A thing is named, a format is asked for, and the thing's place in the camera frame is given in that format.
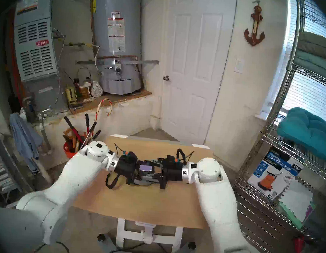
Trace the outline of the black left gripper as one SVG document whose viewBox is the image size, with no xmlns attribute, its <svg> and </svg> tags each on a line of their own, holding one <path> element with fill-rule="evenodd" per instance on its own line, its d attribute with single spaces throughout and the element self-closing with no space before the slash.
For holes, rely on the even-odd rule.
<svg viewBox="0 0 326 253">
<path fill-rule="evenodd" d="M 136 167 L 145 165 L 146 162 L 138 160 L 135 154 L 123 154 L 119 157 L 115 173 L 124 176 L 126 178 L 126 184 L 128 185 L 149 186 L 153 184 L 152 178 L 135 177 Z"/>
</svg>

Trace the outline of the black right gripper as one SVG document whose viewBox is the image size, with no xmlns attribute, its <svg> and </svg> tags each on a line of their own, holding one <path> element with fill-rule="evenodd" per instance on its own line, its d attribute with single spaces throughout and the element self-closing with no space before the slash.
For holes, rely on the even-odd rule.
<svg viewBox="0 0 326 253">
<path fill-rule="evenodd" d="M 149 163 L 153 166 L 160 167 L 161 173 L 149 173 L 144 175 L 144 185 L 150 186 L 159 184 L 160 189 L 165 190 L 168 181 L 183 181 L 182 162 L 167 161 L 165 158 L 158 158 L 156 160 L 149 160 Z"/>
</svg>

